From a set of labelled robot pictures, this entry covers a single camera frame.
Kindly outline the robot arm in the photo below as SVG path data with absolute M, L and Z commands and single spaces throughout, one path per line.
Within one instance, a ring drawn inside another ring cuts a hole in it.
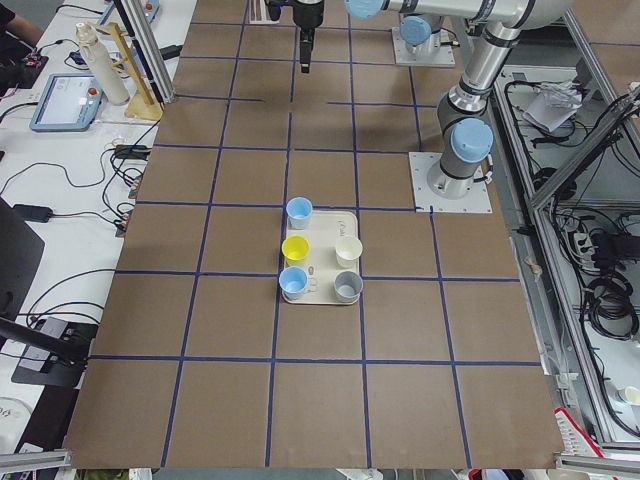
M 512 48 L 524 30 L 542 28 L 558 20 L 572 6 L 561 0 L 503 1 L 347 1 L 347 12 L 369 19 L 384 10 L 435 14 L 484 21 L 481 38 L 457 85 L 442 98 L 437 115 L 444 140 L 439 163 L 427 174 L 438 196 L 458 200 L 466 196 L 478 166 L 490 154 L 494 135 L 482 119 L 487 98 Z
M 269 17 L 279 19 L 281 9 L 292 8 L 294 24 L 299 28 L 300 66 L 310 71 L 316 29 L 324 20 L 324 1 L 269 1 Z M 396 65 L 453 68 L 455 66 L 452 34 L 443 28 L 444 18 L 400 10 L 399 24 L 391 29 Z

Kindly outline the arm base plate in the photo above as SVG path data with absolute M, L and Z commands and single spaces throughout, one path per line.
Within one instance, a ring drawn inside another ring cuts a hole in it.
M 425 213 L 491 214 L 489 180 L 478 165 L 474 176 L 458 180 L 447 176 L 439 152 L 408 154 L 415 210 Z
M 453 68 L 455 66 L 453 47 L 448 32 L 439 31 L 439 43 L 434 40 L 435 35 L 433 35 L 429 41 L 416 47 L 403 40 L 398 27 L 391 29 L 391 35 L 397 65 L 437 68 Z

